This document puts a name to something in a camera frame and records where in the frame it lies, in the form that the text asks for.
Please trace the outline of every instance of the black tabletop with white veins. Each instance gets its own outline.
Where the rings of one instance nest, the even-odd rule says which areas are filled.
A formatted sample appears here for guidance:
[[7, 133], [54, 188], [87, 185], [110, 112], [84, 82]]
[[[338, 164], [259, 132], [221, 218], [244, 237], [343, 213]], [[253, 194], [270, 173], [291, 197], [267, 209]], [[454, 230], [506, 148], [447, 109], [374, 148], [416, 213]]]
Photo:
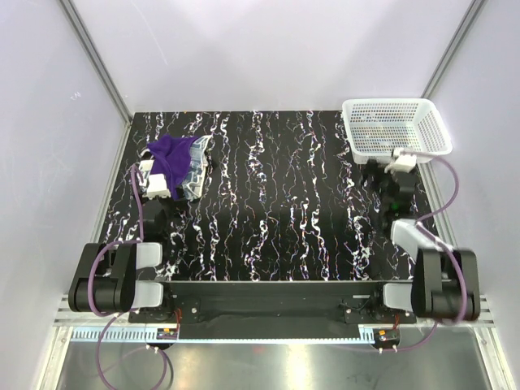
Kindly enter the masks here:
[[[138, 236], [129, 168], [163, 134], [212, 135], [203, 196], [180, 202], [163, 264], [145, 280], [409, 279], [414, 262], [374, 229], [338, 111], [135, 115], [101, 241]], [[430, 211], [422, 184], [417, 215]], [[435, 231], [433, 221], [427, 225]]]

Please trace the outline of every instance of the laundry basket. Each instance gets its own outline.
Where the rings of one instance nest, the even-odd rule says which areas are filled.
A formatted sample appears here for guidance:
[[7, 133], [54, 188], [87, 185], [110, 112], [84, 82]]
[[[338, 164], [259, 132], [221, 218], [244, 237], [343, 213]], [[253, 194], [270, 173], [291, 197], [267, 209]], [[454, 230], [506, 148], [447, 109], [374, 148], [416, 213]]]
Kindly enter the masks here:
[[343, 103], [343, 120], [357, 164], [369, 158], [389, 163], [395, 148], [434, 155], [452, 151], [439, 111], [427, 99], [351, 99]]

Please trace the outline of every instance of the white wall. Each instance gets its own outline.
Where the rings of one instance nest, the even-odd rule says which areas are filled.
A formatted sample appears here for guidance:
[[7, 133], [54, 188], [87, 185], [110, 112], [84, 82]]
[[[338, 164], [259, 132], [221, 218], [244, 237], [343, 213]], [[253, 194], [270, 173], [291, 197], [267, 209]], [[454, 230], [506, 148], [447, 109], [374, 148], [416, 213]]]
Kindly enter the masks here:
[[0, 2], [1, 388], [29, 389], [124, 124], [57, 1]]
[[133, 111], [420, 96], [470, 0], [75, 0]]
[[[520, 2], [487, 2], [433, 101], [453, 140], [461, 191], [448, 215], [479, 259], [502, 345], [520, 384]], [[437, 167], [448, 199], [451, 178]]]

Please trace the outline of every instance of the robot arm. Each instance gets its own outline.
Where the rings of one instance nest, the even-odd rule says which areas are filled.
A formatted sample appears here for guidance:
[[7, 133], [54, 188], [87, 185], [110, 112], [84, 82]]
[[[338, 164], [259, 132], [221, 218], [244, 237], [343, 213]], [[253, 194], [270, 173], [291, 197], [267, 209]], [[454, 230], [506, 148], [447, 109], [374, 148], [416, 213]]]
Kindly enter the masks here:
[[479, 278], [476, 256], [471, 250], [441, 246], [432, 234], [425, 235], [411, 214], [417, 176], [416, 159], [394, 152], [396, 160], [380, 166], [370, 160], [362, 182], [372, 177], [371, 187], [380, 197], [376, 226], [394, 245], [399, 245], [415, 261], [411, 284], [390, 282], [383, 286], [383, 304], [389, 308], [413, 312], [417, 317], [455, 319], [462, 307], [461, 284], [446, 250], [450, 250], [461, 268], [466, 286], [466, 321], [480, 314]]

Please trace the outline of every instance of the white connector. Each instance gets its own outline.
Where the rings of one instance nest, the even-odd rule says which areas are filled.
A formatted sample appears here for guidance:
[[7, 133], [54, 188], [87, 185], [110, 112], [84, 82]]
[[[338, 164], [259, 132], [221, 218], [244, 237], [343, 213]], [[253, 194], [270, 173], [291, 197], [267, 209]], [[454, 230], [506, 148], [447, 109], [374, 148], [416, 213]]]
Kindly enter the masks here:
[[145, 196], [149, 199], [155, 197], [171, 197], [166, 178], [162, 173], [148, 177], [148, 188], [146, 189]]
[[413, 154], [398, 154], [398, 157], [390, 162], [385, 168], [384, 173], [391, 172], [410, 172], [417, 165], [417, 156]]

